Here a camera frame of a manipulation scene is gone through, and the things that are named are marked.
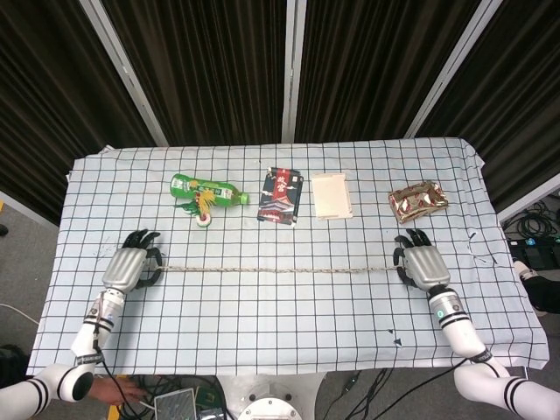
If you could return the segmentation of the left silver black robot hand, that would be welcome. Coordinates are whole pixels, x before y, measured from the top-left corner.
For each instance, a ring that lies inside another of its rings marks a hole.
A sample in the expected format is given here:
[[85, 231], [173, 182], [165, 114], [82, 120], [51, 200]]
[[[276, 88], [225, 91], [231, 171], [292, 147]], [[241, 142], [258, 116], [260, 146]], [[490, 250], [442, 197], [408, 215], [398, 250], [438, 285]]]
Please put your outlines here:
[[147, 229], [130, 233], [102, 276], [104, 287], [128, 294], [155, 285], [163, 272], [163, 259], [160, 249], [150, 245], [159, 236]]

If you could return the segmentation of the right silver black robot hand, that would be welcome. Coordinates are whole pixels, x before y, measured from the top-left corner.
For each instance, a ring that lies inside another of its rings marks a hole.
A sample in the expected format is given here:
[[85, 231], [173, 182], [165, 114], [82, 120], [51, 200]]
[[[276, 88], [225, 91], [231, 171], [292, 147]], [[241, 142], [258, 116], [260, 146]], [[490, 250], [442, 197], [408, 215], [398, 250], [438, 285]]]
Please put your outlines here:
[[451, 275], [438, 249], [421, 229], [406, 229], [395, 237], [393, 264], [404, 284], [429, 292], [449, 285]]

